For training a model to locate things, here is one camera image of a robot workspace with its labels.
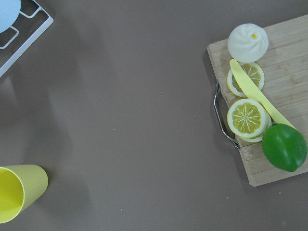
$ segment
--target metal handle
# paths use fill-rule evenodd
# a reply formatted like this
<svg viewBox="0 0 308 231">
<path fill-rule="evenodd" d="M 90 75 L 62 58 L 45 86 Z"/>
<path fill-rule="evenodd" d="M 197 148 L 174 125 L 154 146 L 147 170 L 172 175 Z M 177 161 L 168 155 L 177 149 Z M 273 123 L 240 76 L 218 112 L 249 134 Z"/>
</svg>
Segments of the metal handle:
<svg viewBox="0 0 308 231">
<path fill-rule="evenodd" d="M 216 118 L 218 120 L 219 123 L 219 127 L 220 130 L 222 131 L 222 133 L 233 143 L 233 145 L 236 147 L 237 150 L 240 150 L 240 145 L 238 144 L 237 140 L 230 137 L 224 130 L 223 125 L 222 125 L 222 120 L 220 119 L 220 111 L 218 109 L 218 102 L 217 102 L 217 96 L 220 93 L 220 83 L 219 81 L 216 82 L 216 93 L 215 93 L 215 97 L 214 97 L 214 109 L 215 109 L 215 114 L 216 114 Z"/>
</svg>

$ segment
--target green bell pepper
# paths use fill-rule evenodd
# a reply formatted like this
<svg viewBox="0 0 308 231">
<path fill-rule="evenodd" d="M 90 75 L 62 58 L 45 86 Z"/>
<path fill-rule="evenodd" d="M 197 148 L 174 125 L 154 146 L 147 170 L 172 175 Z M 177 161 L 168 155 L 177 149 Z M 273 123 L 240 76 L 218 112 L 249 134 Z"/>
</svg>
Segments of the green bell pepper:
<svg viewBox="0 0 308 231">
<path fill-rule="evenodd" d="M 264 132 L 262 148 L 266 158 L 277 168 L 294 172 L 305 161 L 307 143 L 300 132 L 286 124 L 273 123 Z"/>
</svg>

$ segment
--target yellow plastic knife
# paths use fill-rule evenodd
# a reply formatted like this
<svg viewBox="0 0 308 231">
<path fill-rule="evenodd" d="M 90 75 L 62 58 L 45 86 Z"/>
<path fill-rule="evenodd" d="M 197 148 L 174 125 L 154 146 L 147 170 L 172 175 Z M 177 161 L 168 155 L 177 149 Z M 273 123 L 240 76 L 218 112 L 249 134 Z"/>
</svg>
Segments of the yellow plastic knife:
<svg viewBox="0 0 308 231">
<path fill-rule="evenodd" d="M 265 95 L 259 90 L 259 88 L 253 83 L 246 72 L 242 69 L 239 63 L 235 59 L 230 60 L 231 71 L 234 78 L 243 93 L 247 98 L 255 100 L 263 105 L 265 110 L 269 113 L 270 117 L 276 122 L 281 124 L 287 124 L 295 128 L 265 97 Z"/>
</svg>

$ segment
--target plastic cup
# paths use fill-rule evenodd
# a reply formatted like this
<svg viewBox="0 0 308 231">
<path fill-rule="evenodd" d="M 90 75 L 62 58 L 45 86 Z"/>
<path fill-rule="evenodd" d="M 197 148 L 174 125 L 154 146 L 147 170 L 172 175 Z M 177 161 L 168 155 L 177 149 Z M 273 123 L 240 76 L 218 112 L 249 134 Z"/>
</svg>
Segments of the plastic cup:
<svg viewBox="0 0 308 231">
<path fill-rule="evenodd" d="M 0 167 L 0 224 L 14 219 L 47 189 L 46 172 L 37 165 Z"/>
</svg>

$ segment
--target cutting board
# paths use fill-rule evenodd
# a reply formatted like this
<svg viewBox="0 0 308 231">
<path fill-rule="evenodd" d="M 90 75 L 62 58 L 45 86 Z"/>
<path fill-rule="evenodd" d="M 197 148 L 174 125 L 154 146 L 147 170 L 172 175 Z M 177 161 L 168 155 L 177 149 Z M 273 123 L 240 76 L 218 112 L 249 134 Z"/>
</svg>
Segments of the cutting board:
<svg viewBox="0 0 308 231">
<path fill-rule="evenodd" d="M 263 94 L 302 133 L 308 141 L 308 15 L 264 28 L 269 48 L 256 61 L 263 69 Z M 230 107 L 240 99 L 227 86 L 227 73 L 232 58 L 227 39 L 211 43 L 207 51 L 221 93 Z M 249 143 L 235 136 L 240 155 L 252 186 L 259 186 L 308 171 L 308 160 L 295 172 L 274 167 L 264 156 L 262 144 Z"/>
</svg>

